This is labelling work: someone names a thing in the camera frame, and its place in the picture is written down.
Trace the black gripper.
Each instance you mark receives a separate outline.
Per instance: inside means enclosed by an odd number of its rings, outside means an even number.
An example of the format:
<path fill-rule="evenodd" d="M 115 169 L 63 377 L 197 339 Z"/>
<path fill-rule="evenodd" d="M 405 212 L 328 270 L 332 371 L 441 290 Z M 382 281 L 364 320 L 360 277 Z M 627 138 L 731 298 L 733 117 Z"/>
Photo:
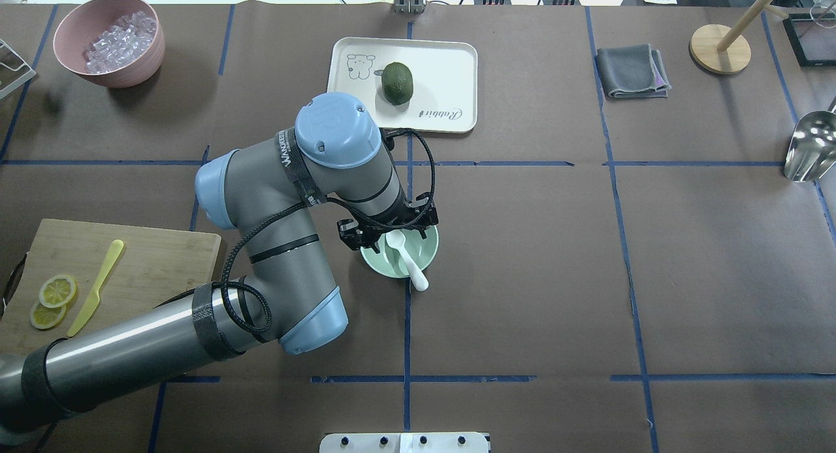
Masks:
<path fill-rule="evenodd" d="M 338 235 L 341 241 L 353 251 L 371 248 L 375 253 L 380 252 L 378 241 L 382 235 L 394 230 L 403 233 L 417 232 L 420 239 L 428 237 L 430 227 L 439 223 L 435 207 L 435 195 L 423 193 L 416 200 L 406 200 L 399 195 L 393 206 L 382 214 L 367 215 L 349 201 L 338 199 L 338 206 L 349 210 L 352 218 L 337 222 Z"/>

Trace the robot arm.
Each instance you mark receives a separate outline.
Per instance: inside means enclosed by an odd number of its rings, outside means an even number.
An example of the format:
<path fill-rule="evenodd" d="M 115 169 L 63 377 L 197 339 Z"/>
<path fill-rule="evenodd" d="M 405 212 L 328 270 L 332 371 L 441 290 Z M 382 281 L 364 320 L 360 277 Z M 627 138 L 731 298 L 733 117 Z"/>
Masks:
<path fill-rule="evenodd" d="M 313 98 L 274 138 L 199 168 L 196 197 L 218 227 L 241 239 L 219 281 L 149 313 L 92 333 L 60 338 L 22 356 L 2 357 L 2 447 L 24 444 L 43 426 L 101 403 L 230 360 L 274 340 L 304 354 L 346 330 L 347 313 L 310 208 L 334 203 L 353 251 L 377 249 L 392 230 L 438 223 L 434 192 L 410 200 L 391 155 L 394 138 L 361 100 L 331 92 Z"/>

